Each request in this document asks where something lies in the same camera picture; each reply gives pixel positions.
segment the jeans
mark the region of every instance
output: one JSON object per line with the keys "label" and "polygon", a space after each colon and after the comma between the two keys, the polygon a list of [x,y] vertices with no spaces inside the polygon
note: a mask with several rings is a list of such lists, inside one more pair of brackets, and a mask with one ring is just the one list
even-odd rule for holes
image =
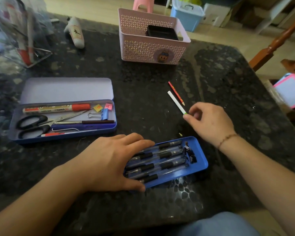
{"label": "jeans", "polygon": [[222,212],[212,218],[201,219],[181,226],[167,234],[168,236],[260,236],[243,217]]}

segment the forearm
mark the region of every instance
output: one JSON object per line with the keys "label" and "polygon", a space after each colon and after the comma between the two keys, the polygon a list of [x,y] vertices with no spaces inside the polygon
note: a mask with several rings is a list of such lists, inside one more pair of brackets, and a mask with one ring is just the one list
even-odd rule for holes
{"label": "forearm", "polygon": [[82,192],[70,168],[53,169],[0,212],[0,235],[48,235]]}
{"label": "forearm", "polygon": [[295,235],[295,173],[233,137],[220,150],[289,235]]}

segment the left hand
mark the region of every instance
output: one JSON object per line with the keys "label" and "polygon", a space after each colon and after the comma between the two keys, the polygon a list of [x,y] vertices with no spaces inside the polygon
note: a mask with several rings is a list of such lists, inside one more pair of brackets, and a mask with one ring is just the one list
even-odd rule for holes
{"label": "left hand", "polygon": [[145,191],[137,180],[123,176],[129,159],[137,152],[154,146],[151,140],[144,140],[137,133],[100,137],[78,156],[63,165],[68,171],[76,172],[83,191]]}

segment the pink sticky note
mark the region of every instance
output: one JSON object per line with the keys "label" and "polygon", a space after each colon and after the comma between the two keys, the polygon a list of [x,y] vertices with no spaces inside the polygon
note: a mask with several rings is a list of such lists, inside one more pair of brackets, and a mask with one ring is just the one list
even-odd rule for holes
{"label": "pink sticky note", "polygon": [[112,103],[106,103],[104,108],[108,108],[108,110],[112,110],[113,109],[113,104]]}

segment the red pencil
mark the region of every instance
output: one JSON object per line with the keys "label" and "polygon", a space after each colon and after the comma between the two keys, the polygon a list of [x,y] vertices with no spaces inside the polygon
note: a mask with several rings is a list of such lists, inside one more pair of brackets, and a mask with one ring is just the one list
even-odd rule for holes
{"label": "red pencil", "polygon": [[175,90],[175,88],[173,87],[173,85],[171,84],[171,82],[168,82],[168,84],[172,88],[172,90],[174,91],[174,93],[176,94],[177,98],[181,101],[182,105],[185,106],[184,101],[181,99],[181,97],[179,96],[179,94],[177,93],[177,91]]}

